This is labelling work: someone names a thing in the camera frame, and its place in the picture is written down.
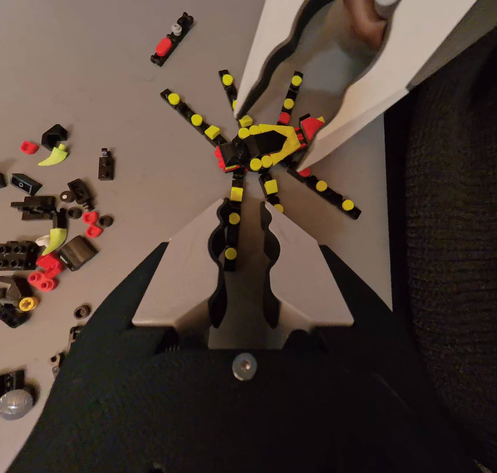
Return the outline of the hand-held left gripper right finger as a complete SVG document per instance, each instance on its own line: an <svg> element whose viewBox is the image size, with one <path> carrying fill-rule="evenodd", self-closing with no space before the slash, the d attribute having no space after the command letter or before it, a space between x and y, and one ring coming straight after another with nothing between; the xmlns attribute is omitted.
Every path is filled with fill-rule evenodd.
<svg viewBox="0 0 497 473"><path fill-rule="evenodd" d="M260 204L260 226L269 259L262 304L270 328L289 335L352 326L351 311L317 240L267 202Z"/></svg>

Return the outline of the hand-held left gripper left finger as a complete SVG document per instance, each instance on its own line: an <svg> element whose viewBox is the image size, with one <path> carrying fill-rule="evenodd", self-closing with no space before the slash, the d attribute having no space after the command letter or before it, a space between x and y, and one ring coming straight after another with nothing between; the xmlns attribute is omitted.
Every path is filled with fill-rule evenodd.
<svg viewBox="0 0 497 473"><path fill-rule="evenodd" d="M174 234L132 318L136 328L165 328L175 345L207 348L227 311L224 266L228 198L216 200Z"/></svg>

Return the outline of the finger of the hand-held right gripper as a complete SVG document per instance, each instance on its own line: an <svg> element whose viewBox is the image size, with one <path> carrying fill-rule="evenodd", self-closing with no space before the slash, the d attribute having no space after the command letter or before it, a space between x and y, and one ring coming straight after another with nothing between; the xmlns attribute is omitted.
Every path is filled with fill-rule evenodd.
<svg viewBox="0 0 497 473"><path fill-rule="evenodd" d="M496 0L400 0L381 51L346 89L298 170L324 159L496 25Z"/></svg>
<svg viewBox="0 0 497 473"><path fill-rule="evenodd" d="M234 116L239 119L256 104L278 66L296 50L314 15L335 0L265 0L240 81Z"/></svg>

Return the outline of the black lego strip red stud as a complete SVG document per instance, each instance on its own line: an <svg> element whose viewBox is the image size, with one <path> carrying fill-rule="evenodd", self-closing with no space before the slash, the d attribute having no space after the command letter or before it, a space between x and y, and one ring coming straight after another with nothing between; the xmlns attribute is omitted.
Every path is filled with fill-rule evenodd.
<svg viewBox="0 0 497 473"><path fill-rule="evenodd" d="M187 12L183 12L182 16L171 25L171 32L158 42L154 54L150 57L151 62L162 67L171 53L188 35L193 25L194 17Z"/></svg>

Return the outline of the yellow black lego spider model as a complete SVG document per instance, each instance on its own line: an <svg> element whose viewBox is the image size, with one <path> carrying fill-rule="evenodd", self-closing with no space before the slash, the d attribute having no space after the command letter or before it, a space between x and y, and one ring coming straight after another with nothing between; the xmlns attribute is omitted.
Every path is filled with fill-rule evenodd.
<svg viewBox="0 0 497 473"><path fill-rule="evenodd" d="M304 153L318 128L324 124L322 117L315 118L307 114L299 118L296 127L290 125L302 81L303 73L295 71L276 124L255 124L249 115L245 115L238 120L239 131L231 141L221 135L220 128L207 123L203 116L183 102L179 94L170 89L160 93L167 105L214 146L219 168L224 173L232 174L230 215L225 228L225 271L235 271L237 266L241 203L245 174L248 172L258 175L266 202L280 212L284 209L278 196L278 184L270 172L278 165L345 215L354 220L361 215L361 210L351 199L332 190L324 180L312 174L310 168L297 169L297 155Z"/></svg>

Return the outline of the pile of loose lego pieces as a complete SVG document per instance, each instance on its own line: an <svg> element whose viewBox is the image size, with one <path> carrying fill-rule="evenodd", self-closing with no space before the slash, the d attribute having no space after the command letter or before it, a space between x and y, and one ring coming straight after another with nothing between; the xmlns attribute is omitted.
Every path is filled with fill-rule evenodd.
<svg viewBox="0 0 497 473"><path fill-rule="evenodd" d="M24 224L19 237L1 237L1 326L28 322L40 295L53 292L65 271L78 271L97 254L92 242L114 223L96 210L96 199L81 178L59 195L43 195L42 183L26 173L1 173L1 189L22 194L1 211L17 211Z"/></svg>

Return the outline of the clear dome lego piece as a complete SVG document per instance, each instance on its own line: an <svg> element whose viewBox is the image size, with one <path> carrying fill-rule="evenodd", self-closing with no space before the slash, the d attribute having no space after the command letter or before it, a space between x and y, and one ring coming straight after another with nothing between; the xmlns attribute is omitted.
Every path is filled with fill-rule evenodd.
<svg viewBox="0 0 497 473"><path fill-rule="evenodd" d="M18 420L33 408L33 397L24 389L8 391L1 396L1 419Z"/></svg>

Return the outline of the person's right hand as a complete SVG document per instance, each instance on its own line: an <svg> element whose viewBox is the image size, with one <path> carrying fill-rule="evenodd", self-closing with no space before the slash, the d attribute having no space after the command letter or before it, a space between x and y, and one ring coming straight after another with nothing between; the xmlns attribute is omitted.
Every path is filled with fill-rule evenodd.
<svg viewBox="0 0 497 473"><path fill-rule="evenodd" d="M352 34L371 50L380 50L387 21L376 11L375 0L343 0Z"/></svg>

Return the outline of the dark knit clothing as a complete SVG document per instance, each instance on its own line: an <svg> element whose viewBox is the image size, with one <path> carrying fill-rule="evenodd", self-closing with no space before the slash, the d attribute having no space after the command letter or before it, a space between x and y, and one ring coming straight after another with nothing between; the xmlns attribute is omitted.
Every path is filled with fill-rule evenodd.
<svg viewBox="0 0 497 473"><path fill-rule="evenodd" d="M496 472L496 28L384 115L393 308Z"/></svg>

